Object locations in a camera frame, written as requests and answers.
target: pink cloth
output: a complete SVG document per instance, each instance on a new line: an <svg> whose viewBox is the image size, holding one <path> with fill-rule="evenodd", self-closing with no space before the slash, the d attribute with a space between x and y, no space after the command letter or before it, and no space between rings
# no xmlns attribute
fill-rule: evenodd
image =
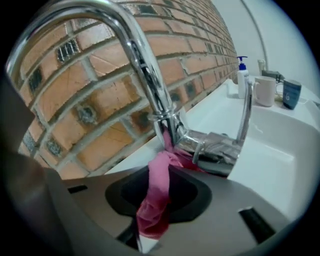
<svg viewBox="0 0 320 256"><path fill-rule="evenodd" d="M200 171L192 163L187 152L175 150L170 142L169 132L163 133L165 148L148 163L149 187L145 199L136 213L136 220L140 235L158 240L169 227L169 212L167 204L169 197L169 165L184 167L194 171Z"/></svg>

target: white wall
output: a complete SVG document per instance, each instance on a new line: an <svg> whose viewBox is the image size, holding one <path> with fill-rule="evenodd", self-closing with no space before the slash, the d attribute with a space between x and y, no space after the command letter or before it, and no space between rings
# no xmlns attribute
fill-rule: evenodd
<svg viewBox="0 0 320 256"><path fill-rule="evenodd" d="M301 82L320 97L316 60L291 19L272 0L242 1L212 0L228 27L237 54L248 55L245 63L249 72L257 75L257 60L265 59L269 70Z"/></svg>

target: chrome faucet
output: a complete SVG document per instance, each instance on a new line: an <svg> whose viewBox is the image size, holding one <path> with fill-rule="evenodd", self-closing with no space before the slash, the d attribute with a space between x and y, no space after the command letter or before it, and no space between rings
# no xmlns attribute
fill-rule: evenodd
<svg viewBox="0 0 320 256"><path fill-rule="evenodd" d="M110 0L52 0L39 10L24 30L6 63L13 83L18 83L20 68L28 51L52 27L76 18L101 21L118 37L152 108L149 119L157 137L165 146L163 133L169 132L171 144L189 153L195 164L205 170L227 176L236 163L248 132L252 87L246 90L240 129L236 139L222 134L190 130L183 107L173 104L161 75L158 62L135 18Z"/></svg>

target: soap dispenser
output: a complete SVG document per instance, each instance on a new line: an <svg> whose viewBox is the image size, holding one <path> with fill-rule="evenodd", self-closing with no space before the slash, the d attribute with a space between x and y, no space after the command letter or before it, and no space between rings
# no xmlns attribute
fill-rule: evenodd
<svg viewBox="0 0 320 256"><path fill-rule="evenodd" d="M247 56L239 56L240 59L239 71L237 73L238 78L238 96L239 99L244 99L246 96L246 88L249 82L249 71L246 68L246 65L243 63L243 58L248 58Z"/></svg>

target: white mug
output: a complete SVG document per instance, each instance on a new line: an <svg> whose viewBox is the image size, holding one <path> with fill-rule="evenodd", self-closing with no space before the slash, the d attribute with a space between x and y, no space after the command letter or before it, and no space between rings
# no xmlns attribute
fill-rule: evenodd
<svg viewBox="0 0 320 256"><path fill-rule="evenodd" d="M276 79L268 76L258 76L253 84L255 101L265 107L271 107L275 103Z"/></svg>

